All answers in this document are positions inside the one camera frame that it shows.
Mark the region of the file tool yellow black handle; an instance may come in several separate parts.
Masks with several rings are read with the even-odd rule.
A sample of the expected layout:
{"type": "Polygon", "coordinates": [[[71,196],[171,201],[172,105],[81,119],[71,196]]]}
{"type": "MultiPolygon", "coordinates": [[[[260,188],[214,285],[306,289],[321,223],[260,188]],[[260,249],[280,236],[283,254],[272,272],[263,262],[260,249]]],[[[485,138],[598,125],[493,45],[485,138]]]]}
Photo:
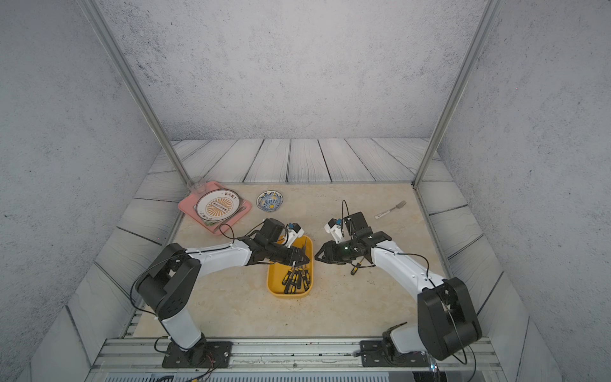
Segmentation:
{"type": "Polygon", "coordinates": [[[292,267],[290,267],[289,270],[287,271],[286,275],[283,278],[283,281],[282,281],[282,285],[283,286],[286,286],[289,283],[289,281],[291,280],[293,271],[294,271],[294,269],[292,267]]]}

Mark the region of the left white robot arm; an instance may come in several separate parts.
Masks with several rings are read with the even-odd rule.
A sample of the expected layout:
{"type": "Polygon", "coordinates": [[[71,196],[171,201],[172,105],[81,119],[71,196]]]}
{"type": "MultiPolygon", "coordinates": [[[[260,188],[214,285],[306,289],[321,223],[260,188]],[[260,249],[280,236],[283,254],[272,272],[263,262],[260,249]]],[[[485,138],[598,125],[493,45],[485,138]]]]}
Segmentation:
{"type": "Polygon", "coordinates": [[[160,321],[174,348],[183,353],[204,347],[206,339],[195,325],[187,305],[197,280],[234,267],[281,264],[291,268],[310,262],[305,248],[294,246],[304,229],[296,223],[265,219],[241,237],[230,235],[228,244],[184,248],[172,243],[133,282],[149,314],[160,321]]]}

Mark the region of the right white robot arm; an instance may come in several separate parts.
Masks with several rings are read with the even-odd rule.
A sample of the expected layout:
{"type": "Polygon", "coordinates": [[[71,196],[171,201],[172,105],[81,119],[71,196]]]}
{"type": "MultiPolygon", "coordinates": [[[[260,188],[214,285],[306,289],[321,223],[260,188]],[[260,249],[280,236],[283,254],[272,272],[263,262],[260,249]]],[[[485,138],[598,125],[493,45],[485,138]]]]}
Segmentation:
{"type": "Polygon", "coordinates": [[[403,323],[383,333],[383,354],[389,363],[409,353],[428,353],[445,360],[483,337],[468,287],[457,277],[447,279],[423,266],[415,253],[403,251],[385,232],[374,232],[363,213],[332,219],[325,225],[332,240],[324,243],[314,258],[333,264],[357,259],[387,272],[417,302],[417,323],[403,323]]]}

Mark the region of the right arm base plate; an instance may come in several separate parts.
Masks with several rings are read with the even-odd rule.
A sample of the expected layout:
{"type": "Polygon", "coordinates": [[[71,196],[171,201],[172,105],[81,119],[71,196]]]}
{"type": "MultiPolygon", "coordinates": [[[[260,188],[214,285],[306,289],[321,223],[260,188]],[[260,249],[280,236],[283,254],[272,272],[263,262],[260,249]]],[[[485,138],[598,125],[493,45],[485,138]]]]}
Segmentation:
{"type": "Polygon", "coordinates": [[[361,365],[366,368],[429,368],[426,353],[416,351],[400,353],[390,342],[382,340],[367,340],[360,342],[360,348],[354,357],[361,359],[361,365]]]}

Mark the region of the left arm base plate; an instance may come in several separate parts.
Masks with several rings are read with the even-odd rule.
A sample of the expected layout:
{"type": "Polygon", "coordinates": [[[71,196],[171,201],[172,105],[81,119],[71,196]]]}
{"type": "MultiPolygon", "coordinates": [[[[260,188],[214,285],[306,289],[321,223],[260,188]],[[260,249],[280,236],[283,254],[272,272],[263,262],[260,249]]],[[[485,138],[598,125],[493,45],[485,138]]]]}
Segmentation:
{"type": "Polygon", "coordinates": [[[233,343],[200,341],[189,350],[170,342],[162,361],[163,369],[227,369],[233,343]]]}

